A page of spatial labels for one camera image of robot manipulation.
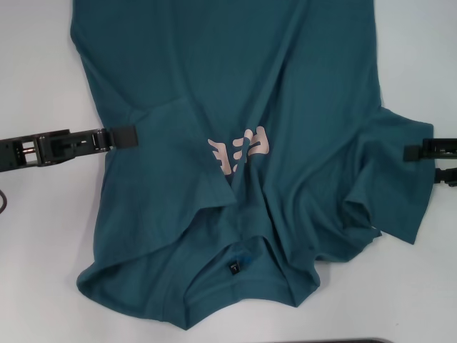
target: metal clamp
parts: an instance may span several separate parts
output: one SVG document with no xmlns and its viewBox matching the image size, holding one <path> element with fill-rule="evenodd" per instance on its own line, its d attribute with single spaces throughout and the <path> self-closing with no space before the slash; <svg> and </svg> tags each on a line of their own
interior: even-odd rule
<svg viewBox="0 0 457 343">
<path fill-rule="evenodd" d="M 134 126 L 73 134 L 69 130 L 62 130 L 4 139 L 0 141 L 0 172 L 30 166 L 51 166 L 78 156 L 106 152 L 114 147 L 125 149 L 137 145 Z"/>
</svg>

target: cable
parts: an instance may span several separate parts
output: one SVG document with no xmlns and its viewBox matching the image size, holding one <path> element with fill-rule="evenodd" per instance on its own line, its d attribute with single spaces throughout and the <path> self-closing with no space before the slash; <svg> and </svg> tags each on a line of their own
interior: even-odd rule
<svg viewBox="0 0 457 343">
<path fill-rule="evenodd" d="M 5 210 L 6 205 L 8 204 L 8 201 L 6 200 L 6 195 L 3 193 L 0 189 L 0 198 L 3 199 L 3 204 L 0 207 L 0 214 Z"/>
</svg>

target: teal t-shirt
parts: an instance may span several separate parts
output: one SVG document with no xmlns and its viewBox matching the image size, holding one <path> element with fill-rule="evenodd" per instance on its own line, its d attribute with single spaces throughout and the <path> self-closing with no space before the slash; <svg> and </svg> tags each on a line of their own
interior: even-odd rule
<svg viewBox="0 0 457 343">
<path fill-rule="evenodd" d="M 83 294 L 188 329 L 245 298 L 298 306 L 317 259 L 381 231 L 414 243 L 429 124 L 381 106 L 369 0 L 75 0 L 71 37 L 105 127 Z"/>
</svg>

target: white table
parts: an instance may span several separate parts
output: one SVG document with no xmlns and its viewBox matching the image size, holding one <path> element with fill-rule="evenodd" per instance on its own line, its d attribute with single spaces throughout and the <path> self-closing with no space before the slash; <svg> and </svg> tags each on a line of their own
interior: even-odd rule
<svg viewBox="0 0 457 343">
<path fill-rule="evenodd" d="M 457 2 L 377 1 L 385 106 L 457 137 Z M 101 126 L 69 38 L 70 0 L 0 1 L 0 138 Z M 457 161 L 440 166 L 457 167 Z M 0 342 L 277 342 L 383 337 L 457 342 L 457 189 L 437 186 L 416 245 L 389 235 L 347 264 L 318 266 L 298 309 L 246 300 L 188 332 L 83 297 L 103 156 L 0 174 Z"/>
</svg>

